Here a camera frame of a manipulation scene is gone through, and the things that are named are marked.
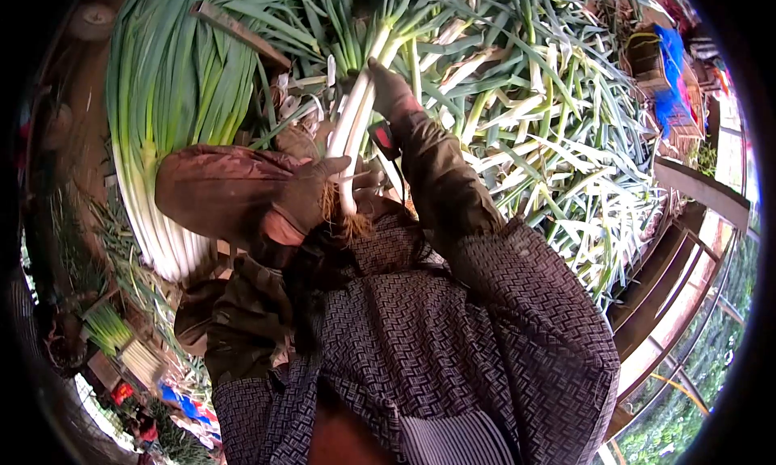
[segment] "person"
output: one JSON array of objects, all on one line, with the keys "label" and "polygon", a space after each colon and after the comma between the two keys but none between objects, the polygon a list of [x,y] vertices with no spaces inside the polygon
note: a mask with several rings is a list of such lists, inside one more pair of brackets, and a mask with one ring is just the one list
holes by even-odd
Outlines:
[{"label": "person", "polygon": [[156,430],[156,420],[142,405],[139,406],[135,412],[135,418],[132,421],[131,427],[132,435],[135,437],[135,440],[152,442],[159,437],[159,433]]},{"label": "person", "polygon": [[[403,78],[368,67],[417,220],[362,188],[372,230],[343,240],[321,200],[349,159],[314,150],[198,146],[160,164],[160,210],[247,251],[179,310],[213,308],[229,464],[590,462],[619,375],[603,316],[540,234],[504,222]],[[273,368],[291,331],[296,358]]]}]

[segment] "pile of green onions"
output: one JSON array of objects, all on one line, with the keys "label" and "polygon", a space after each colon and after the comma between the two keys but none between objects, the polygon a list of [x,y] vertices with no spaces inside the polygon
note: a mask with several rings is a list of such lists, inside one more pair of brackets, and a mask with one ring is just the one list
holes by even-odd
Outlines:
[{"label": "pile of green onions", "polygon": [[[258,118],[251,146],[271,148],[312,103],[279,120],[261,60],[189,17],[194,1],[127,0],[106,82],[133,233],[143,260],[172,281],[208,259],[212,244],[156,209],[159,161],[188,144],[231,143],[251,104]],[[618,37],[625,35],[618,0],[599,2],[604,15],[614,12],[609,25],[587,11],[586,0],[205,1],[291,57],[288,74],[300,91],[294,95],[328,107],[336,126],[326,156],[353,159],[337,176],[346,216],[356,213],[350,175],[357,154],[380,159],[396,190],[404,190],[365,136],[380,119],[365,72],[375,57],[404,75],[426,113],[460,139],[463,158],[502,214],[542,232],[602,310],[616,301],[641,234],[660,212],[646,114],[617,68]],[[643,0],[628,2],[637,13]],[[368,5],[367,19],[356,15],[356,3]],[[339,99],[325,80],[352,69],[360,74]]]},{"label": "pile of green onions", "polygon": [[[254,73],[266,80],[246,45],[188,15],[196,1],[127,0],[105,76],[113,159],[132,231],[143,262],[171,282],[201,268],[207,273],[215,244],[156,207],[158,165],[189,144],[231,144],[250,105]],[[298,18],[286,4],[299,0],[204,1],[229,10],[279,50],[323,61],[315,39],[292,26]],[[266,130],[276,128],[271,109]]]},{"label": "pile of green onions", "polygon": [[84,315],[84,329],[88,338],[109,357],[117,357],[127,369],[153,389],[164,369],[161,359],[139,340],[132,340],[129,327],[121,320],[110,303],[101,304]]}]

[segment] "crate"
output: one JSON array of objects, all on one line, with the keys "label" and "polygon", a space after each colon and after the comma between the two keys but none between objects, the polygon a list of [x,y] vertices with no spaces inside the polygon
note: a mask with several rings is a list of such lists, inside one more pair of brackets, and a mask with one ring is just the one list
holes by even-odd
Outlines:
[{"label": "crate", "polygon": [[[653,32],[652,25],[640,30],[640,33]],[[644,92],[645,96],[653,99],[656,92],[671,89],[671,84],[666,78],[666,67],[659,43],[651,42],[649,37],[635,37],[627,49],[626,56],[636,85]],[[687,86],[690,107],[698,121],[693,120],[692,113],[688,110],[677,111],[669,121],[671,132],[679,137],[703,139],[705,137],[703,93],[692,70],[692,59],[687,53],[684,53],[682,64],[682,80]]]},{"label": "crate", "polygon": [[681,76],[684,84],[687,86],[690,107],[698,118],[698,121],[696,122],[692,119],[692,114],[690,112],[678,114],[676,115],[676,118],[671,117],[671,132],[675,133],[678,137],[698,138],[703,140],[706,138],[706,109],[704,97],[703,92],[701,91],[701,85],[698,83],[698,78],[695,77],[695,73],[692,70],[692,60],[688,59],[686,54]]},{"label": "crate", "polygon": [[[640,31],[640,33],[652,32],[652,26]],[[650,42],[649,38],[636,37],[628,47],[626,56],[635,83],[646,96],[652,98],[656,91],[671,89],[666,79],[666,67],[659,43]]]}]

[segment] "gloved hand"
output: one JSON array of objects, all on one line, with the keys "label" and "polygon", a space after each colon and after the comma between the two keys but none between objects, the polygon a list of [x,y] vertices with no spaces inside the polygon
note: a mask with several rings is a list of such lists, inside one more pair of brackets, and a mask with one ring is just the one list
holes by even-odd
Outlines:
[{"label": "gloved hand", "polygon": [[326,180],[350,164],[350,157],[307,162],[272,201],[272,210],[283,217],[304,238],[324,222],[322,197]]},{"label": "gloved hand", "polygon": [[422,112],[423,107],[415,99],[412,89],[399,74],[388,71],[383,64],[373,57],[367,61],[369,73],[375,82],[374,110],[385,117],[386,120],[400,123],[407,116],[415,112]]}]

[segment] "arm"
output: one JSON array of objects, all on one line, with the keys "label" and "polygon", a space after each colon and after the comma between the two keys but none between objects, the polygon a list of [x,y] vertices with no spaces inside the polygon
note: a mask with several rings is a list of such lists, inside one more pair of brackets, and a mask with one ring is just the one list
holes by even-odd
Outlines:
[{"label": "arm", "polygon": [[423,112],[403,116],[395,124],[415,209],[424,228],[434,232],[441,252],[449,252],[461,237],[491,234],[504,226],[487,188],[463,160],[455,135]]},{"label": "arm", "polygon": [[369,60],[380,95],[375,109],[390,122],[401,149],[401,168],[424,229],[447,256],[461,237],[491,234],[504,226],[487,189],[463,160],[460,141],[425,115],[399,74]]},{"label": "arm", "polygon": [[576,276],[519,219],[462,238],[448,262],[490,316],[521,453],[531,463],[590,462],[614,411],[620,363]]},{"label": "arm", "polygon": [[459,140],[423,114],[401,77],[370,69],[392,102],[383,114],[403,142],[402,169],[422,225],[492,322],[521,453],[531,463],[588,463],[619,377],[603,316],[539,234],[519,218],[504,227]]},{"label": "arm", "polygon": [[230,463],[257,463],[276,400],[272,361],[285,343],[291,318],[280,276],[238,258],[228,282],[202,282],[191,293],[187,290],[175,316],[176,331],[187,314],[202,314],[202,306],[213,309],[205,365],[224,447]]}]

